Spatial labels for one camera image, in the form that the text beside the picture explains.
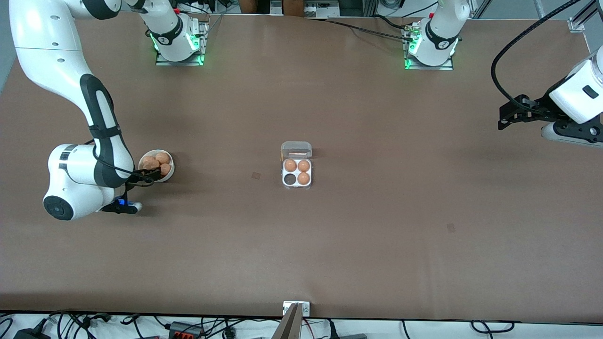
black cable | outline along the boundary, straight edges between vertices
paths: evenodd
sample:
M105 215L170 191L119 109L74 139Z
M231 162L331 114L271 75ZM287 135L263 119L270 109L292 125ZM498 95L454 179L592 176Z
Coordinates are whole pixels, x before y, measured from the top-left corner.
M107 166L109 168L112 168L112 169L117 170L117 171L122 171L122 172L128 173L129 175L138 177L138 178L144 180L144 182L147 183L147 185L138 185L138 184L134 184L134 183L130 183L130 185L140 186L140 187L149 187L149 186L151 186L151 185L153 185L155 183L155 180L153 178L151 178L151 177L147 177L147 176L145 176L143 174L140 174L140 173L128 171L127 169L116 167L116 166L111 165L110 163L106 162L105 160L102 160L99 156L96 155L96 145L94 145L94 148L92 149L92 156L94 157L94 159L96 159L96 161L100 162L101 164L103 164L103 165L105 165L105 166Z
M2 334L0 334L0 339L4 338L4 336L6 335L6 333L8 332L8 330L10 329L10 327L13 325L13 319L12 318L6 318L6 319L4 319L3 321L0 322L0 325L4 324L5 322L8 322L8 326L6 327L6 329L4 330L4 332L2 332Z
M475 323L482 324L484 326L484 328L486 328L486 330L482 331L480 329L477 329L475 327ZM515 323L511 323L511 327L509 327L507 329L495 329L495 330L492 330L492 329L490 329L488 327L488 324L486 324L486 322L483 321L483 320L472 320L470 324L471 324L471 328L475 332L481 333L481 334L488 334L490 336L490 339L494 339L494 336L493 336L494 333L507 333L507 332L511 332L515 328Z
M80 331L80 329L81 329L81 327L78 327L78 328L75 330L75 333L74 333L74 339L77 339L77 332L79 332L79 331Z
M393 39L399 39L399 40L404 40L404 41L412 41L412 39L409 38L409 37L395 36L395 35L392 35L392 34L387 34L387 33L377 32L377 31L373 31L373 30L368 30L366 28L357 27L357 26L353 26L353 25L350 25L350 24L344 24L343 22L329 21L329 20L326 20L325 22L330 22L331 24L335 24L335 25L342 25L342 26L345 26L345 27L352 28L354 30L359 30L359 31L362 31L362 32L370 33L370 34L375 34L375 35L378 35L378 36L391 37Z
M134 323L134 328L136 329L136 333L138 333L138 337L140 339L145 339L145 337L142 336L142 334L140 332L140 329L138 328L138 324L136 323L136 319L134 319L133 323Z
M63 330L61 331L61 333L59 333L59 339L63 338L64 334L67 334L67 336L69 336L69 331L67 331L68 328L71 328L74 324L73 319L69 319L69 321L67 322L67 324L65 325L65 327L63 327Z
M71 332L71 328L75 325L75 322L73 321L73 319L71 320L71 324L69 325L69 327L67 328L67 332L65 333L65 339L69 339L69 333Z
M397 28L399 30L403 30L404 26L400 26L400 25L396 25L393 22L391 22L388 18L386 18L385 16L382 16L381 14L375 14L373 15L374 17L378 17L379 19L382 19L383 21L385 21L388 25Z
M202 11L203 13L206 13L206 14L211 14L211 13L209 13L208 11L204 10L203 8L199 8L199 7L193 6L193 5L191 5L191 4L187 4L186 2L181 2L181 4L183 4L183 5L187 5L188 7L190 7L190 8L194 8L194 9L196 9L196 10L200 10L200 11Z
M231 328L231 327L233 327L234 325L240 324L240 323L242 323L242 322L244 322L244 321L245 321L245 319L243 319L243 320L239 320L239 321L237 321L237 322L234 322L234 323L232 323L232 324L230 324L230 325L226 326L225 328L220 329L218 332L216 332L216 333L213 333L213 334L210 334L210 335L206 336L206 337L205 337L205 339L209 339L209 338L213 337L214 335L216 335L216 334L218 334L218 333L221 333L221 332L224 332L226 329Z
M162 323L162 322L159 320L159 318L157 318L157 316L156 316L156 315L154 315L154 316L153 316L153 318L155 319L155 321L156 321L156 322L158 322L158 323L159 323L159 325L161 325L161 326L163 326L163 328L165 328L165 329L169 330L169 324L168 324L168 323L165 323L165 324L164 324L164 323Z
M61 322L61 320L63 318L63 315L65 315L65 314L68 315L68 316L70 316L70 318L73 319L74 323L78 326L78 329L75 331L75 335L77 335L78 330L81 328L81 329L84 329L84 331L86 331L86 335L87 335L88 338L96 339L96 337L94 336L94 334L92 334L92 333L90 333L90 331L88 331L88 328L90 327L90 324L88 323L88 325L85 325L83 322L81 322L80 319L79 319L79 315L75 315L74 313L69 312L69 311L55 311L55 312L50 313L48 315L48 317L50 318L50 317L52 317L54 315L57 315L57 314L61 315L59 317L59 319L58 319L58 324L57 324L57 335L58 335L59 339L62 339L61 336L60 336L61 333L60 333L60 326L59 326L59 324L60 324L60 322ZM46 322L46 318L42 319L42 321L36 326L36 328L40 327L40 333L42 332L41 328L44 326L43 324L45 322Z
M507 53L507 51L513 45L515 45L519 40L521 40L523 37L528 35L528 33L533 31L534 29L536 29L538 26L540 26L542 23L544 23L548 19L550 19L550 18L554 17L555 15L557 15L558 13L564 11L568 7L573 6L574 4L577 4L579 1L580 0L570 0L570 1L566 2L565 4L557 7L555 10L553 10L549 14L543 16L542 19L538 20L537 22L534 22L530 27L526 28L517 37L515 37L515 39L513 39L510 43L508 43L505 46L505 48L503 48L492 61L492 66L490 68L490 75L492 76L492 81L494 82L494 85L502 93L502 95L504 95L505 98L507 98L509 100L509 102L513 103L515 106L517 106L521 109L527 110L529 112L532 112L532 113L541 113L541 111L532 109L530 107L527 107L523 104L518 103L517 100L515 100L515 98L513 98L509 93L507 93L507 91L505 91L504 88L502 88L502 86L500 85L500 82L498 81L498 77L496 76L496 65L498 65L498 61L500 60L500 58L502 58L503 55L505 55L505 53Z
M416 11L414 11L414 12L410 12L410 13L408 13L408 14L406 14L406 15L401 16L401 17L407 17L407 16L411 16L411 15L413 15L413 14L415 14L415 13L420 12L420 11L424 11L424 10L426 10L426 9L429 9L429 7L431 7L431 6L433 6L433 5L437 5L437 4L438 4L438 2L436 1L436 2L434 2L433 4L431 4L431 5L427 6L427 7L423 7L423 8L421 8L420 10L416 10Z
M329 321L329 326L331 327L331 336L330 339L339 339L339 335L337 334L337 328L335 328L335 323L331 319L327 319Z
M411 336L408 335L408 331L406 330L406 322L402 320L402 328L404 329L404 335L406 335L406 339L411 339Z
M57 322L57 337L58 337L58 339L63 339L63 336L61 335L61 320L63 320L63 313L61 313L61 316L58 317L58 322Z

brown table surface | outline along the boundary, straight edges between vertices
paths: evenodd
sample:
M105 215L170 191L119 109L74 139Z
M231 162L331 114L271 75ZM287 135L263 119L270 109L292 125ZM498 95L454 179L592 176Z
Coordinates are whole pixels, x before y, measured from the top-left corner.
M279 315L310 300L317 317L601 321L603 153L538 122L496 128L490 63L530 23L467 22L455 70L436 72L404 70L395 40L295 17L224 17L197 68L155 67L136 14L79 22L134 158L164 148L175 174L134 191L138 215L51 218L48 154L90 136L15 63L0 308ZM537 98L587 55L547 22L500 80ZM314 146L310 190L279 182L287 140Z

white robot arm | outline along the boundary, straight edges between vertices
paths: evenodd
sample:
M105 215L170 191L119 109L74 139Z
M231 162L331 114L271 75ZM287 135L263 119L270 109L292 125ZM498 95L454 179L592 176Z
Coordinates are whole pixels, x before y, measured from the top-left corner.
M428 66L442 65L454 53L469 13L467 0L439 0L433 15L419 21L420 34L408 52Z
M145 19L166 59L181 61L196 51L187 36L190 17L177 16L168 0L128 0L128 4ZM94 146L64 144L50 154L50 184L43 205L59 220L100 211L126 192L135 174L111 96L88 68L74 23L110 19L120 9L121 0L10 0L11 30L22 69L40 87L76 104L94 140ZM142 205L126 207L121 211L132 213Z
M570 0L548 13L513 39L494 58L491 67L492 79L499 91L509 99L509 102L500 107L499 130L515 122L549 121L550 123L541 129L544 138L603 148L603 125L599 117L603 111L603 46L574 66L567 76L536 100L530 100L524 94L511 97L502 88L496 76L496 65L511 46L544 21L578 1Z

egg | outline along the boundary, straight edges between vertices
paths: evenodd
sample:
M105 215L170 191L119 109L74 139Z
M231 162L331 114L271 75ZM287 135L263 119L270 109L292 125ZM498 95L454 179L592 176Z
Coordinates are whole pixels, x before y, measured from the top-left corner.
M297 168L302 172L307 172L310 169L310 163L307 160L302 160L297 164Z
M149 162L151 160L155 160L155 157L145 156L145 157L142 158L142 163L147 163L147 162Z
M168 173L172 170L172 166L168 163L162 163L159 168L161 169L161 175L164 177L167 176Z
M293 171L295 171L296 168L297 168L297 164L295 163L295 160L293 160L293 159L285 160L285 170L287 172L293 172Z
M310 175L308 173L302 172L299 176L297 176L297 182L300 185L307 185L310 182Z
M142 169L143 170L154 170L157 167L159 167L159 161L153 159L149 162L145 162L142 164Z
M159 163L169 163L170 158L167 153L161 152L155 155L155 159L159 161Z

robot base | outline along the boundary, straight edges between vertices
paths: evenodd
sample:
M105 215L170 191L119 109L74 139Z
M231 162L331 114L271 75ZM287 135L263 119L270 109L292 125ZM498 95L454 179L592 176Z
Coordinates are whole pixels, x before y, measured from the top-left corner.
M205 49L207 46L207 34L209 32L208 22L202 21L199 22L198 19L193 19L193 35L191 36L191 45L197 47L199 49L191 54L190 57L180 61L180 62L171 62L166 60L166 58L162 57L161 53L157 46L155 46L155 51L157 56L155 58L156 66L203 66L203 62L205 60Z
M417 48L418 44L421 42L421 29L418 22L407 25L406 28L402 30L402 36L412 39L412 42L402 42L402 48L404 49L404 69L430 69L433 71L452 71L454 69L452 56L450 56L442 65L428 66L418 61L414 55L409 53L410 50Z

